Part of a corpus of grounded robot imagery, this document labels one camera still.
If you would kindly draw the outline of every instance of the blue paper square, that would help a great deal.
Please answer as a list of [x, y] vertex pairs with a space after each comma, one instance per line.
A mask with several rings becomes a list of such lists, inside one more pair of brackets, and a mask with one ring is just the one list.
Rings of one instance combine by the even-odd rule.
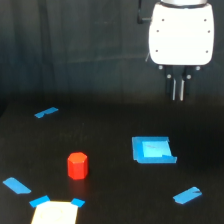
[[33, 201], [30, 201], [30, 205], [35, 208], [37, 207], [38, 205], [44, 203], [44, 202], [47, 202], [47, 201], [50, 201], [49, 197], [46, 195], [46, 196], [43, 196], [41, 198], [37, 198]]
[[34, 116], [37, 117], [37, 118], [42, 118], [45, 114], [51, 114], [51, 113], [54, 113], [55, 111], [58, 111], [58, 109], [55, 108], [55, 107], [51, 107], [47, 110], [44, 110], [42, 112], [39, 112], [39, 113], [35, 114]]
[[[160, 150], [158, 153], [150, 152], [148, 153], [145, 150], [146, 156], [151, 155], [153, 157], [145, 157], [143, 150], [143, 142], [150, 142], [150, 144], [156, 144], [156, 142], [163, 142], [164, 148]], [[173, 157], [170, 148], [168, 145], [169, 138], [168, 137], [133, 137], [132, 138], [132, 146], [133, 146], [133, 159], [137, 160], [138, 163], [176, 163], [177, 157]]]
[[20, 183], [13, 177], [8, 178], [7, 180], [3, 181], [8, 188], [13, 190], [16, 194], [29, 194], [31, 190]]
[[142, 142], [144, 157], [172, 156], [167, 141]]
[[192, 187], [173, 197], [175, 202], [179, 204], [185, 204], [188, 201], [202, 195], [201, 191], [197, 187]]
[[73, 205], [77, 205], [79, 208], [82, 207], [85, 204], [85, 201], [82, 201], [80, 199], [74, 198], [71, 203]]

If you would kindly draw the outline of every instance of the red cylinder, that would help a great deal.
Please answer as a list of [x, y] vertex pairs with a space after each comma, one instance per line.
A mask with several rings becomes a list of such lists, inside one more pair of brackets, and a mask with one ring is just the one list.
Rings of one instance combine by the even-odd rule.
[[84, 179], [88, 174], [88, 157], [82, 152], [72, 153], [67, 160], [68, 176], [74, 180]]

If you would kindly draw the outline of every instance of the red block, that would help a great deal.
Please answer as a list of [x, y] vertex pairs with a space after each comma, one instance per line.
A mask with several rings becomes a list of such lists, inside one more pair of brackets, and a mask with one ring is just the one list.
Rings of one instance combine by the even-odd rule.
[[82, 152], [72, 153], [67, 160], [68, 176], [74, 180], [84, 179], [88, 174], [88, 157]]

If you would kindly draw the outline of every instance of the white robot body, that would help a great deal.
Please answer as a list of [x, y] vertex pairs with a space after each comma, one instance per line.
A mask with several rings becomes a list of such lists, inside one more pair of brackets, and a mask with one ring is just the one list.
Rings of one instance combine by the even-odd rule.
[[[161, 0], [180, 5], [206, 0]], [[158, 2], [149, 28], [149, 53], [159, 65], [205, 65], [214, 45], [214, 17], [210, 4], [196, 8], [167, 7]]]
[[207, 0], [161, 0], [161, 2], [176, 6], [185, 6], [206, 4]]

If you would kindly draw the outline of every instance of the blue object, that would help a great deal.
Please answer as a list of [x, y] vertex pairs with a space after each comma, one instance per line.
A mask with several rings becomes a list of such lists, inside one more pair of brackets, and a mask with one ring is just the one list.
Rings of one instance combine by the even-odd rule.
[[3, 181], [3, 184], [13, 190], [16, 194], [29, 194], [31, 192], [29, 188], [21, 184], [13, 177], [10, 177], [7, 180]]
[[133, 137], [133, 159], [145, 164], [176, 163], [177, 157], [172, 156], [168, 142], [168, 137]]
[[79, 208], [82, 207], [85, 204], [85, 201], [82, 201], [80, 199], [74, 198], [71, 203], [73, 205], [77, 205]]
[[43, 196], [41, 198], [37, 198], [33, 201], [30, 201], [30, 205], [35, 208], [37, 207], [38, 205], [44, 203], [44, 202], [47, 202], [47, 201], [50, 201], [49, 197], [46, 195], [46, 196]]
[[55, 107], [51, 107], [51, 108], [49, 108], [49, 109], [47, 109], [45, 111], [42, 111], [40, 113], [35, 114], [34, 116], [37, 117], [37, 118], [42, 118], [45, 114], [52, 114], [55, 111], [58, 111], [58, 109], [55, 108]]
[[179, 204], [185, 204], [200, 195], [202, 195], [201, 191], [197, 187], [192, 187], [189, 190], [176, 195], [173, 199]]
[[142, 142], [144, 157], [172, 156], [167, 141]]

